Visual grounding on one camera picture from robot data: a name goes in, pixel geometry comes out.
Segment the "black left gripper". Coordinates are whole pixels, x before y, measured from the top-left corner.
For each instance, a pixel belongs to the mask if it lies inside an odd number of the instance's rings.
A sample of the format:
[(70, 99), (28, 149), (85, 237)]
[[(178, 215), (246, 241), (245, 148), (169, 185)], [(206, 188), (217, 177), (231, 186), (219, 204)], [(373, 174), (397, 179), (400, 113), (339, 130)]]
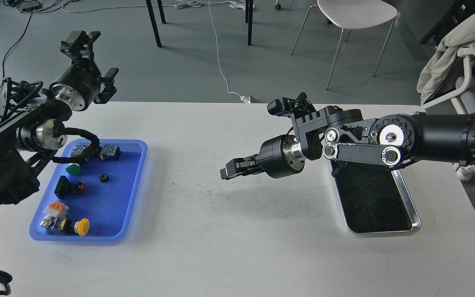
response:
[[(72, 31), (61, 41), (60, 51), (71, 59), (71, 66), (49, 86), (55, 99), (65, 101), (73, 111), (85, 111), (94, 100), (106, 104), (117, 92), (114, 78), (119, 68), (110, 68), (101, 76), (94, 62), (93, 44), (100, 31)], [(104, 89), (99, 92), (100, 84)]]

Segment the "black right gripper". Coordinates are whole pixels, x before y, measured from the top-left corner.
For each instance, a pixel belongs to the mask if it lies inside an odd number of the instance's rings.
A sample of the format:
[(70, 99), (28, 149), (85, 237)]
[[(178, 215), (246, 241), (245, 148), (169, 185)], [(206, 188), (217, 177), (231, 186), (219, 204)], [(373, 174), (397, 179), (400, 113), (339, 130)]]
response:
[(294, 135), (280, 135), (265, 141), (258, 155), (233, 158), (220, 169), (222, 180), (266, 173), (279, 179), (300, 173), (305, 167), (305, 158), (299, 151), (299, 142)]

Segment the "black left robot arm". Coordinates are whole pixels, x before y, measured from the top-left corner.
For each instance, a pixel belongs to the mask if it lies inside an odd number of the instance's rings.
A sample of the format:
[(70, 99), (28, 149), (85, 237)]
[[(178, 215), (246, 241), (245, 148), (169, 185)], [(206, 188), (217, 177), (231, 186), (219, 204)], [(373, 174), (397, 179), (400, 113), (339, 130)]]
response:
[(74, 111), (91, 103), (106, 104), (117, 92), (118, 68), (102, 75), (94, 62), (94, 42), (100, 32), (72, 31), (60, 51), (69, 68), (49, 88), (42, 81), (6, 83), (0, 119), (0, 205), (18, 204), (39, 190), (38, 175), (49, 162), (80, 164), (101, 151), (98, 137), (64, 126)]

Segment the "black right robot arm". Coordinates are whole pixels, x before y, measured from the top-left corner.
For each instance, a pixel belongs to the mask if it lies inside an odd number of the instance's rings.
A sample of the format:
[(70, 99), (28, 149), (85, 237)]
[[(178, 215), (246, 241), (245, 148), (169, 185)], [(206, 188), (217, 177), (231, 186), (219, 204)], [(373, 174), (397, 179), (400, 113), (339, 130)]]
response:
[(392, 114), (364, 120), (359, 109), (315, 109), (307, 94), (281, 97), (269, 114), (289, 117), (294, 134), (265, 141), (257, 154), (230, 160), (221, 179), (267, 173), (281, 178), (300, 173), (306, 160), (326, 158), (367, 171), (393, 171), (419, 160), (475, 165), (475, 113), (458, 115)]

